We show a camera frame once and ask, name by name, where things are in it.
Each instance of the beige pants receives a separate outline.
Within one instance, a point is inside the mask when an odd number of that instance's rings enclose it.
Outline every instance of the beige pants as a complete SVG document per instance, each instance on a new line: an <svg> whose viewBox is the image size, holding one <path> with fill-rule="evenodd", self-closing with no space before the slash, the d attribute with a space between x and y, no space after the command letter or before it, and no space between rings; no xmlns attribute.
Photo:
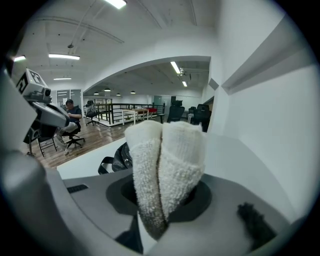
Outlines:
<svg viewBox="0 0 320 256"><path fill-rule="evenodd" d="M62 138L62 134L64 132L71 133L74 130L76 130L78 126L74 122L70 122L68 126L61 128L58 135L54 138L54 141L61 147L62 150L65 150L67 148L67 144L64 142Z"/></svg>

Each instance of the white ceiling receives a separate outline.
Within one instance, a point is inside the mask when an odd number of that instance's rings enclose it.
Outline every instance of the white ceiling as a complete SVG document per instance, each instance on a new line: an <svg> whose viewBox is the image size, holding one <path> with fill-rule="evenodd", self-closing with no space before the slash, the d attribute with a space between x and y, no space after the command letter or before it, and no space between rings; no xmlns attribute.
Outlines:
<svg viewBox="0 0 320 256"><path fill-rule="evenodd" d="M12 79L17 81L28 67L40 73L48 85L56 83L53 78L61 77L71 77L73 83L85 81L89 70L99 69L110 53L148 32L214 27L215 0L126 1L127 5L120 10L105 0L51 1L28 22L17 53L25 55L26 60L14 63ZM74 48L69 49L73 36ZM52 59L49 53L77 55L80 60Z"/></svg>
<svg viewBox="0 0 320 256"><path fill-rule="evenodd" d="M182 89L182 81L188 89L199 90L208 84L209 62L207 61L176 61L177 66L184 69L178 75L170 62L145 66L106 78L103 82L86 91L84 96L92 96L94 92L104 95L104 89L111 89L111 96L117 93L129 94L134 90L137 94L152 94L157 87Z"/></svg>

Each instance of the desk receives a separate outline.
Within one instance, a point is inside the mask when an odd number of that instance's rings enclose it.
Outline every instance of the desk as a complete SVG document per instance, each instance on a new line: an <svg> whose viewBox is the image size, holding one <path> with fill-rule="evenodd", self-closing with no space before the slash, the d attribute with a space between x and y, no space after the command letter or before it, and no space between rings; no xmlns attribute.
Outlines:
<svg viewBox="0 0 320 256"><path fill-rule="evenodd" d="M194 117L195 117L195 114L193 114L193 113L188 114L188 123L189 124L191 123L191 118L194 118Z"/></svg>
<svg viewBox="0 0 320 256"><path fill-rule="evenodd" d="M147 108L134 108L134 109L123 109L122 111L122 125L125 125L125 117L124 117L124 112L131 112L133 113L133 124L136 124L136 120L138 121L138 113L142 112L143 113L143 120L145 120L145 112L146 114L146 119L149 120L149 109Z"/></svg>

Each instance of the wooden floor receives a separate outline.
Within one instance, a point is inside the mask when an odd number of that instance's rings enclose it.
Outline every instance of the wooden floor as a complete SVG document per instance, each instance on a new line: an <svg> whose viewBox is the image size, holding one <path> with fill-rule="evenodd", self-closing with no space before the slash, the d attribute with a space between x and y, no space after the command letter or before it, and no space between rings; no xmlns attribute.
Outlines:
<svg viewBox="0 0 320 256"><path fill-rule="evenodd" d="M160 122L160 117L156 117L155 120ZM35 140L32 142L32 153L35 154L35 158L40 161L44 167L56 169L57 166L62 165L65 162L123 138L125 136L124 132L126 128L133 125L133 122L130 122L126 123L125 125L120 124L113 127L106 127L102 124L95 124L93 126L92 123L86 126L85 123L88 122L89 119L86 118L80 120L81 132L79 132L77 136L80 138L85 138L85 142L78 141L82 145L82 148L80 148L78 145L75 147L73 144L69 147L69 154L64 155L64 152L61 148L58 147L56 152L55 148L51 146L43 150L43 157L38 145L38 141ZM23 143L20 150L22 153L27 154L29 151L29 146Z"/></svg>

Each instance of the sock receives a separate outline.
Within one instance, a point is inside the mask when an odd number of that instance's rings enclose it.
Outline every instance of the sock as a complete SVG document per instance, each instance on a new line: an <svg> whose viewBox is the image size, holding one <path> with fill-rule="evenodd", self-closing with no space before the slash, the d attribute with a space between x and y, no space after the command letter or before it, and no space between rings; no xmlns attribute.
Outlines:
<svg viewBox="0 0 320 256"><path fill-rule="evenodd" d="M132 157L139 214L146 231L155 240L166 230L157 171L161 133L162 124L149 120L130 126L124 132Z"/></svg>
<svg viewBox="0 0 320 256"><path fill-rule="evenodd" d="M204 138L199 125L183 121L163 124L158 178L166 222L203 175Z"/></svg>

